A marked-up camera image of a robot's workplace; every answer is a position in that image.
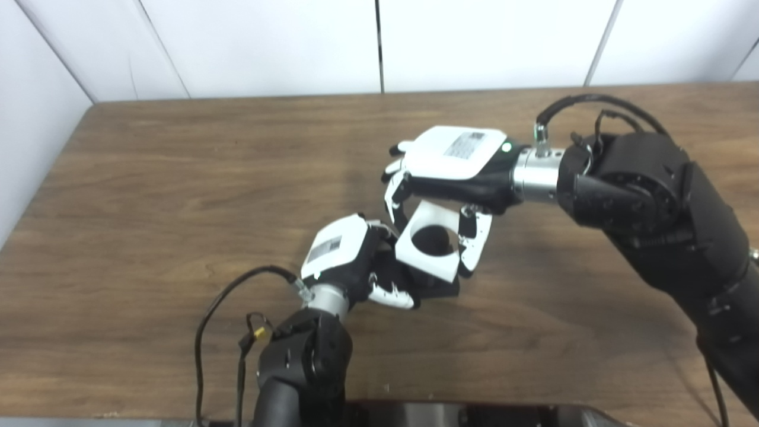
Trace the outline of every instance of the wood grain surface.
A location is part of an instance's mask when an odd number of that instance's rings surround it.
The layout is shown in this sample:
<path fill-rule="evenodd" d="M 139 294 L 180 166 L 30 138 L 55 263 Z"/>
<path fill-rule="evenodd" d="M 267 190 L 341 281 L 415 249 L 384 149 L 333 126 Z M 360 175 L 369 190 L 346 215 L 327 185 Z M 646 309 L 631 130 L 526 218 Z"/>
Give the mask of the wood grain surface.
<path fill-rule="evenodd" d="M 658 117 L 759 242 L 759 84 L 594 90 Z M 583 91 L 94 106 L 0 252 L 0 416 L 191 418 L 193 335 L 211 299 L 259 264 L 299 270 L 334 219 L 386 220 L 391 145 L 438 124 L 530 141 L 544 106 Z M 557 116 L 554 144 L 591 133 L 597 109 Z M 298 306 L 276 277 L 222 305 L 204 345 L 206 416 L 232 417 L 244 313 L 281 321 Z M 350 398 L 585 403 L 635 425 L 714 425 L 694 328 L 558 207 L 497 218 L 457 299 L 359 305 L 347 328 Z M 248 390 L 251 413 L 254 378 Z M 727 397 L 734 425 L 756 425 Z"/>

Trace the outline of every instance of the white block with hole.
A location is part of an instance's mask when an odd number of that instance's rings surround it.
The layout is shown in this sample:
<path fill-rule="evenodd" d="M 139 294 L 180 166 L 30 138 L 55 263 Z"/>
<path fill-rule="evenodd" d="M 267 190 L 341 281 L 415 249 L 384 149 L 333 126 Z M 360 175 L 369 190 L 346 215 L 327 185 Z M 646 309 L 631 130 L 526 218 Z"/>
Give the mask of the white block with hole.
<path fill-rule="evenodd" d="M 458 234 L 458 212 L 422 200 L 395 244 L 395 258 L 425 273 L 453 282 L 458 273 L 457 251 L 440 256 L 427 255 L 412 242 L 417 232 L 429 226 L 441 226 Z"/>

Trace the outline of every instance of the barcode sticker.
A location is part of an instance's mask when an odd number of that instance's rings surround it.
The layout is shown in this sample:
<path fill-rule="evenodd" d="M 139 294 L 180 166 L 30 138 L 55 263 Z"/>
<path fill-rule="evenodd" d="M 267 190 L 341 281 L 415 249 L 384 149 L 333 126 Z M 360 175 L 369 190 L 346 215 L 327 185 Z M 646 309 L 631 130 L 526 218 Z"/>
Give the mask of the barcode sticker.
<path fill-rule="evenodd" d="M 483 141 L 485 141 L 483 132 L 464 132 L 456 138 L 456 141 L 453 141 L 453 144 L 442 155 L 468 160 Z"/>
<path fill-rule="evenodd" d="M 342 241 L 342 236 L 337 236 L 337 237 L 333 237 L 330 240 L 322 242 L 317 246 L 314 246 L 313 248 L 311 248 L 311 252 L 308 253 L 308 259 L 306 260 L 306 262 L 311 262 L 317 259 L 318 257 L 327 255 L 330 252 L 334 252 L 340 249 L 340 241 Z"/>

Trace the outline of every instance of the wire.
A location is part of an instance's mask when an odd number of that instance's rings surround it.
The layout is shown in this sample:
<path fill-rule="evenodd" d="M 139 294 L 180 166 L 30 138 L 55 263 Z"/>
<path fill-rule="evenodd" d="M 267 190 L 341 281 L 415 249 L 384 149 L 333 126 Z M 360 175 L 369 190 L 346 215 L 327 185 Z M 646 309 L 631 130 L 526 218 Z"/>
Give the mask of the wire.
<path fill-rule="evenodd" d="M 608 117 L 610 119 L 622 119 L 627 122 L 627 124 L 630 125 L 630 127 L 633 128 L 633 130 L 635 130 L 637 133 L 643 132 L 641 125 L 629 115 L 626 115 L 623 112 L 614 111 L 613 109 L 602 109 L 601 113 L 596 119 L 596 135 L 599 135 L 601 133 L 601 119 L 604 117 Z"/>
<path fill-rule="evenodd" d="M 274 325 L 269 319 L 266 318 L 263 313 L 250 312 L 245 315 L 245 324 L 247 325 L 247 334 L 240 340 L 240 359 L 238 360 L 238 379 L 237 379 L 237 398 L 235 399 L 235 427 L 242 427 L 242 400 L 245 394 L 245 375 L 247 372 L 245 358 L 253 347 L 253 344 L 259 339 L 259 331 L 253 329 L 253 322 L 250 320 L 253 316 L 258 316 L 261 321 L 269 328 L 270 331 L 274 331 Z M 260 332 L 263 334 L 264 329 L 260 328 Z"/>
<path fill-rule="evenodd" d="M 656 118 L 654 118 L 651 114 L 646 112 L 646 110 L 642 109 L 639 106 L 636 106 L 633 103 L 630 103 L 629 101 L 621 100 L 610 95 L 603 95 L 601 93 L 586 93 L 584 95 L 567 96 L 566 98 L 562 98 L 549 105 L 545 110 L 542 111 L 541 114 L 537 115 L 537 118 L 535 119 L 535 125 L 542 125 L 543 127 L 547 127 L 548 122 L 550 122 L 553 116 L 555 116 L 563 109 L 573 106 L 577 103 L 608 103 L 614 106 L 622 107 L 623 109 L 631 112 L 633 115 L 636 115 L 638 118 L 643 119 L 651 126 L 651 128 L 654 129 L 654 131 L 669 137 L 669 133 L 666 131 L 664 126 L 662 126 L 662 124 L 659 123 L 659 121 L 656 120 Z"/>
<path fill-rule="evenodd" d="M 614 111 L 613 109 L 602 109 L 601 112 L 598 114 L 598 117 L 596 118 L 596 125 L 595 125 L 596 146 L 598 147 L 598 150 L 599 150 L 599 153 L 598 153 L 599 156 L 601 155 L 601 153 L 603 153 L 603 148 L 604 148 L 603 141 L 601 140 L 601 120 L 603 120 L 604 117 L 609 117 L 610 119 L 622 119 L 628 125 L 630 125 L 630 127 L 633 128 L 635 132 L 643 133 L 643 128 L 641 127 L 641 125 L 629 115 L 626 115 L 623 112 Z"/>
<path fill-rule="evenodd" d="M 727 415 L 727 406 L 725 406 L 725 397 L 722 395 L 722 389 L 720 388 L 720 380 L 716 377 L 714 367 L 709 361 L 704 358 L 704 362 L 707 364 L 707 372 L 709 372 L 709 379 L 714 389 L 714 397 L 716 398 L 716 405 L 720 409 L 720 424 L 721 427 L 730 427 L 730 418 Z"/>
<path fill-rule="evenodd" d="M 195 397 L 195 424 L 197 427 L 206 427 L 201 419 L 201 410 L 203 407 L 203 360 L 201 358 L 201 344 L 203 343 L 203 332 L 206 330 L 206 325 L 208 324 L 208 320 L 211 319 L 211 316 L 213 316 L 213 313 L 216 311 L 216 309 L 219 307 L 219 305 L 224 301 L 224 299 L 229 295 L 229 293 L 234 290 L 236 287 L 241 285 L 245 280 L 250 279 L 253 276 L 256 276 L 261 273 L 273 273 L 278 274 L 279 276 L 283 277 L 285 280 L 288 281 L 288 283 L 295 282 L 298 277 L 295 276 L 293 273 L 287 271 L 286 269 L 282 267 L 278 267 L 275 265 L 267 265 L 262 267 L 256 267 L 253 270 L 250 270 L 246 273 L 243 273 L 240 277 L 237 279 L 234 279 L 229 283 L 229 285 L 224 288 L 223 291 L 221 291 L 216 298 L 211 302 L 211 305 L 208 306 L 208 309 L 206 310 L 206 314 L 203 315 L 203 318 L 200 320 L 200 324 L 197 327 L 197 331 L 195 332 L 195 374 L 197 377 L 197 395 Z"/>

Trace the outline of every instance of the white wall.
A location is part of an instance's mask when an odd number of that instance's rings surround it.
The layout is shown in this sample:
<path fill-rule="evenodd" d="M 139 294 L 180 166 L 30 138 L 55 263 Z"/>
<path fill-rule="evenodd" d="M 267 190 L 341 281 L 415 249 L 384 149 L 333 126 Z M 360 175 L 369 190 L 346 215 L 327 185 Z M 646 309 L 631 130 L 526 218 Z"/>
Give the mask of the white wall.
<path fill-rule="evenodd" d="M 95 102 L 186 98 L 138 0 L 18 0 Z"/>
<path fill-rule="evenodd" d="M 732 79 L 734 81 L 759 80 L 759 48 L 754 47 Z"/>
<path fill-rule="evenodd" d="M 613 6 L 381 0 L 385 90 L 581 86 Z"/>
<path fill-rule="evenodd" d="M 380 91 L 373 0 L 142 2 L 193 98 Z"/>
<path fill-rule="evenodd" d="M 13 0 L 0 0 L 0 246 L 91 105 Z"/>
<path fill-rule="evenodd" d="M 757 38 L 757 0 L 624 0 L 591 84 L 727 81 Z"/>

